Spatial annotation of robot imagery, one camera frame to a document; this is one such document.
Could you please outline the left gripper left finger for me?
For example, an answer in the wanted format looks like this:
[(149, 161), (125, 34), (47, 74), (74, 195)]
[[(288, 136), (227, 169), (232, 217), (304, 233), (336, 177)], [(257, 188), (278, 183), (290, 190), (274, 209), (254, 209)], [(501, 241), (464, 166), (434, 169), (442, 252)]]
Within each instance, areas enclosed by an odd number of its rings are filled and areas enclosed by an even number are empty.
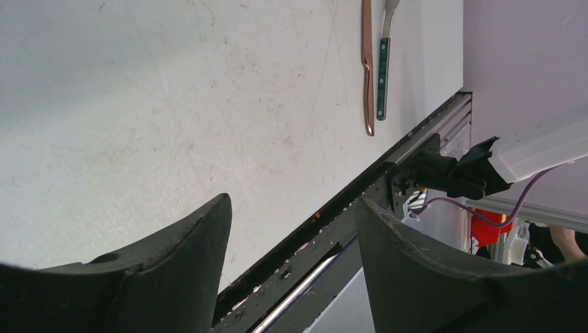
[(232, 224), (229, 195), (83, 264), (1, 265), (2, 332), (209, 332)]

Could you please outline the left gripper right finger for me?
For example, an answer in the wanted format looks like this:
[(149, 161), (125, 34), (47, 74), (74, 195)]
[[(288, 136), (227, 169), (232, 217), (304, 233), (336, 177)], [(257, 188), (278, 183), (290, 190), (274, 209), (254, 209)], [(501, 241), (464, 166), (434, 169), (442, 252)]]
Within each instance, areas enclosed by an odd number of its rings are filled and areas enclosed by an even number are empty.
[(377, 332), (586, 332), (587, 260), (532, 269), (470, 255), (370, 200), (356, 231)]

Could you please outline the silver fork green handle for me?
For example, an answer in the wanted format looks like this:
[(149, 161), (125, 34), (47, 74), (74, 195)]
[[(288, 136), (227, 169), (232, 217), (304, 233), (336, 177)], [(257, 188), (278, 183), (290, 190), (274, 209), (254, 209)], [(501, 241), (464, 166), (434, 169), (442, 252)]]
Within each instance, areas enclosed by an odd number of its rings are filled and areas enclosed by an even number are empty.
[(383, 29), (380, 39), (379, 67), (377, 83), (377, 113), (378, 121), (384, 121), (387, 115), (388, 73), (390, 62), (390, 32), (392, 18), (400, 0), (385, 0)]

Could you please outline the person hand in background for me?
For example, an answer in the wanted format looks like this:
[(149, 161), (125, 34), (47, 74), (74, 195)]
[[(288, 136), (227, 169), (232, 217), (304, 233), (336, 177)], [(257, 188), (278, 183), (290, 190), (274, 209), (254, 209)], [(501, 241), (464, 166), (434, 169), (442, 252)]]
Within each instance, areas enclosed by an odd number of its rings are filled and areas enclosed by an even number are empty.
[(576, 231), (557, 226), (549, 228), (551, 239), (561, 252), (566, 262), (572, 262), (586, 257), (576, 241)]

